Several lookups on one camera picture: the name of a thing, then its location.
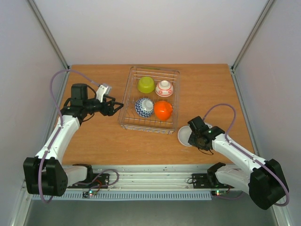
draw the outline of blue patterned bowl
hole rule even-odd
[[[154,114],[154,104],[148,98],[141,98],[135,103],[135,110],[139,116],[148,118]]]

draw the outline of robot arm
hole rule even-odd
[[[71,98],[64,104],[61,113],[63,123],[58,123],[50,138],[34,158],[26,158],[23,163],[27,191],[30,194],[39,194],[38,173],[41,160],[44,158],[41,184],[45,195],[62,196],[68,186],[77,182],[89,183],[93,179],[90,165],[74,165],[62,168],[62,159],[65,150],[88,114],[100,112],[102,115],[112,116],[123,107],[122,103],[115,102],[115,98],[108,96],[111,87],[102,84],[95,92],[95,97],[88,99],[88,85],[73,84]]]
[[[280,164],[271,159],[261,158],[225,137],[225,132],[217,126],[209,128],[198,116],[188,122],[192,133],[188,142],[199,149],[214,149],[229,158],[240,169],[233,169],[224,163],[217,163],[207,171],[212,186],[222,183],[233,186],[250,195],[254,203],[266,210],[285,196],[282,186],[261,165],[271,170],[288,186]]]

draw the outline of white wall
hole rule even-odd
[[[62,68],[25,0],[0,7],[0,225],[10,222],[23,162],[41,148],[52,109],[48,86]],[[58,92],[62,78],[54,82]]]
[[[72,64],[233,64],[266,0],[36,0]]]
[[[259,151],[284,170],[296,226],[301,222],[300,21],[300,1],[277,0],[237,69]]]

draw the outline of wooden tabletop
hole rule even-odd
[[[230,163],[223,155],[213,151],[209,156],[195,147],[185,147],[177,139],[180,127],[192,118],[201,117],[218,103],[228,103],[237,110],[237,120],[230,132],[231,138],[253,152],[246,123],[227,65],[151,65],[176,69],[181,73],[178,110],[178,128],[172,135],[125,130],[118,123],[118,113],[112,117],[100,113],[82,123],[71,139],[63,164],[88,163],[92,165],[136,164],[205,164],[219,161]],[[121,102],[131,65],[73,65],[98,83],[112,86],[110,96]],[[74,83],[90,84],[81,76],[70,73],[63,101],[70,97]],[[206,122],[226,130],[233,112],[226,106],[212,110]]]

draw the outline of metal wire rack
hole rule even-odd
[[[151,77],[156,84],[162,80],[169,81],[174,87],[173,94],[170,97],[160,97],[155,91],[148,94],[139,92],[137,84],[144,76]],[[180,72],[177,70],[139,66],[131,67],[122,100],[124,107],[120,110],[118,117],[120,125],[125,129],[172,134],[177,128],[179,89]],[[153,103],[159,100],[169,102],[173,106],[172,116],[167,121],[159,120],[155,114],[149,118],[140,117],[135,111],[135,103],[143,97],[149,98]]]

